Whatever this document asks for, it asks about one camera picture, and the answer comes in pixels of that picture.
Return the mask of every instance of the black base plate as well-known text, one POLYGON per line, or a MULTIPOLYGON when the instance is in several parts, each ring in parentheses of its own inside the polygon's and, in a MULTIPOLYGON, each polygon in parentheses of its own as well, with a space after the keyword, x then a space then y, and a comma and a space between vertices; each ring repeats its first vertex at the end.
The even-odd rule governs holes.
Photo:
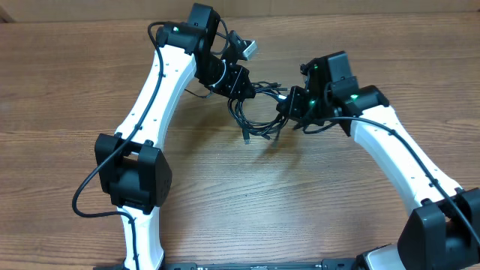
MULTIPOLYGON (((324 259, 319 262, 226 263, 197 265, 193 262, 167 263, 161 270, 353 270, 355 259, 324 259)), ((127 270, 123 265, 95 267, 94 270, 127 270)))

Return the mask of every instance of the white plastic casing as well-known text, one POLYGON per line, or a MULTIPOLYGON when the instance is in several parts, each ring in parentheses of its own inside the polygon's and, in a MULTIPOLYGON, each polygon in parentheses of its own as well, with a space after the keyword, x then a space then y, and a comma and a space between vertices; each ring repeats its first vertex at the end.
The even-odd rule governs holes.
MULTIPOLYGON (((137 131, 132 141, 144 143, 146 140, 151 140, 154 147, 163 151, 165 136, 173 111, 185 87, 194 78, 197 63, 193 55, 186 54, 184 49, 178 47, 166 45, 164 48, 160 48, 160 53, 163 58, 163 73, 165 76, 160 84, 157 97, 142 124, 142 129, 137 131)), ((120 132, 122 139, 126 139, 131 134, 152 97, 160 72, 159 64, 157 53, 155 53, 150 74, 135 105, 133 105, 133 109, 115 132, 120 132)), ((164 250, 160 244, 160 208, 154 207, 148 215, 143 214, 136 208, 127 206, 117 209, 120 212, 130 213, 135 219, 136 248, 140 269, 158 270, 164 258, 164 250)), ((134 261, 131 225, 126 217, 122 216, 121 219, 127 245, 124 266, 130 270, 137 270, 134 261)))
MULTIPOLYGON (((366 109, 361 118, 370 119, 394 129, 410 144, 433 177, 438 179, 446 193, 449 196, 457 193, 455 188, 461 186, 428 158, 401 125, 391 106, 380 105, 366 109)), ((353 139, 367 150, 397 189, 408 215, 412 213, 413 209, 422 206, 424 199, 430 199, 432 202, 445 199, 435 187, 429 185, 431 182, 425 176, 422 168, 397 138, 390 136, 382 128, 361 121, 352 121, 350 127, 353 139)))
POLYGON ((396 244, 389 244, 370 252, 365 261, 369 270, 405 270, 396 244))

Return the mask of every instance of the end effector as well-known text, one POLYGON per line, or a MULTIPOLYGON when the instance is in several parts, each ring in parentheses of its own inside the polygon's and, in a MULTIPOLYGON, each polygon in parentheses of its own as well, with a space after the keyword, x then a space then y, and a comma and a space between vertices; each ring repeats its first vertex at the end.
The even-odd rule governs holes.
POLYGON ((229 46, 221 58, 211 48, 217 35, 220 15, 212 7, 194 4, 187 22, 166 22, 157 30, 159 47, 171 45, 185 49, 195 56, 195 77, 215 94, 231 99, 254 98, 255 90, 248 78, 249 70, 237 64, 238 60, 250 60, 258 51, 255 40, 243 40, 235 31, 225 37, 229 46))

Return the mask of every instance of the wooden table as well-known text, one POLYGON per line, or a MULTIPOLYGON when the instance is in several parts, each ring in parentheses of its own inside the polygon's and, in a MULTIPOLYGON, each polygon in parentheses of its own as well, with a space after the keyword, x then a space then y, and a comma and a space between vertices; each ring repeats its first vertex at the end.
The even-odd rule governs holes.
MULTIPOLYGON (((432 160, 464 188, 480 186, 480 13, 226 21, 259 43, 245 63, 252 81, 301 86, 301 63, 346 50, 361 86, 381 89, 432 160)), ((0 25, 0 268, 123 260, 119 217, 77 217, 71 197, 95 166, 98 134, 113 133, 146 80, 148 23, 0 25)), ((314 261, 397 241, 400 198, 339 127, 307 136, 290 123, 277 148, 256 137, 244 145, 226 103, 184 94, 169 126, 168 262, 314 261)), ((252 118, 276 115, 268 97, 245 106, 252 118)), ((114 209, 97 178, 79 207, 114 209)))

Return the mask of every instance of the cable connector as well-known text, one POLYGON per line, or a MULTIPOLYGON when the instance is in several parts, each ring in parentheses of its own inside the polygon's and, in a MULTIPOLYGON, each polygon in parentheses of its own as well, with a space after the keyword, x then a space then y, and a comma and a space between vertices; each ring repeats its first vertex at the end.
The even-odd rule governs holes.
POLYGON ((250 144, 250 132, 244 128, 241 129, 241 132, 243 134, 243 140, 245 141, 245 144, 250 144))

